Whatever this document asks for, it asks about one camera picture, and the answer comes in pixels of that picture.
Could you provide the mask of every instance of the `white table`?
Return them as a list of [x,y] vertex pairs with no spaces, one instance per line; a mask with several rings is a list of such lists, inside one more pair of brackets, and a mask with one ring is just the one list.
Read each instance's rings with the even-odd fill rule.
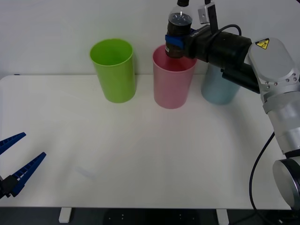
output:
[[[251,209],[249,176],[271,123],[243,88],[229,105],[206,102],[201,77],[175,110],[155,103],[152,75],[123,104],[104,98],[95,75],[3,78],[1,139],[27,136],[0,156],[1,176],[47,156],[0,206]],[[273,140],[254,176],[259,209],[289,209],[272,175],[282,158]]]

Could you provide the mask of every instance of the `silver robot arm segment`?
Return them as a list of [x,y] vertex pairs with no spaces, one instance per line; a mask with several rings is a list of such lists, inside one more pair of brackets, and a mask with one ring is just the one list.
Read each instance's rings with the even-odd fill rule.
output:
[[256,75],[263,108],[287,159],[277,160],[273,175],[292,209],[300,209],[300,72],[276,38],[253,43],[248,52]]

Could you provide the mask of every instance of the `plastic cup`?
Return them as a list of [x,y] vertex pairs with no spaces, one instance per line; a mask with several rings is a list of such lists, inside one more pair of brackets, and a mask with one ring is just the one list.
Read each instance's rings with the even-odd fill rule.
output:
[[172,59],[165,53],[165,45],[153,53],[154,100],[161,107],[176,109],[188,97],[197,59]]
[[135,95],[133,48],[128,42],[103,40],[92,47],[90,58],[108,101],[127,102]]
[[240,86],[222,77],[221,69],[209,64],[207,74],[201,87],[202,96],[206,101],[216,105],[229,104]]

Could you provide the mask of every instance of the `cup rim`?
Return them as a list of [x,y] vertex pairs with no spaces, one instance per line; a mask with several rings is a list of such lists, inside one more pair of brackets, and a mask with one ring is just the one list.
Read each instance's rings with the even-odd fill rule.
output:
[[186,69],[186,70],[182,70],[182,71],[170,71],[170,70],[161,68],[161,67],[154,61],[153,56],[154,56],[154,53],[155,53],[160,47],[162,47],[162,46],[165,46],[165,44],[160,45],[159,47],[157,47],[157,48],[154,50],[153,54],[152,54],[152,61],[153,61],[153,64],[154,64],[155,66],[157,66],[158,68],[160,68],[161,70],[166,71],[166,72],[171,72],[171,73],[177,74],[177,73],[182,73],[182,72],[189,71],[189,70],[193,69],[193,68],[196,66],[197,59],[195,58],[195,59],[191,59],[191,60],[194,60],[194,61],[195,61],[194,65],[193,65],[191,68]]
[[126,59],[125,61],[123,61],[123,62],[121,62],[121,63],[114,64],[114,65],[103,65],[103,64],[99,64],[99,63],[95,62],[95,61],[92,59],[91,55],[90,55],[90,60],[92,60],[93,63],[95,63],[95,64],[97,64],[97,65],[99,65],[99,66],[102,66],[102,67],[115,67],[115,66],[118,66],[118,65],[121,65],[121,64],[126,63],[127,61],[129,61],[129,60],[132,58],[132,55],[133,55],[133,47],[132,47],[132,45],[131,45],[128,41],[125,41],[125,40],[123,40],[123,39],[121,39],[121,38],[108,38],[108,39],[101,40],[101,41],[95,43],[95,44],[91,47],[90,53],[91,53],[91,51],[93,50],[93,48],[94,48],[96,45],[100,44],[101,42],[108,41],[108,40],[118,40],[118,41],[123,41],[123,42],[126,42],[127,44],[129,44],[129,46],[130,46],[130,48],[131,48],[131,54],[130,54],[130,56],[128,57],[128,59]]

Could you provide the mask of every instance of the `yellow warning sticker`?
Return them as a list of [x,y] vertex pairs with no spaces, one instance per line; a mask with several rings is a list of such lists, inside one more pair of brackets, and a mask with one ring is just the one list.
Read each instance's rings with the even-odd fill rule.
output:
[[255,44],[257,46],[260,46],[263,49],[267,49],[269,42],[270,42],[270,39],[267,38],[267,39],[255,42]]

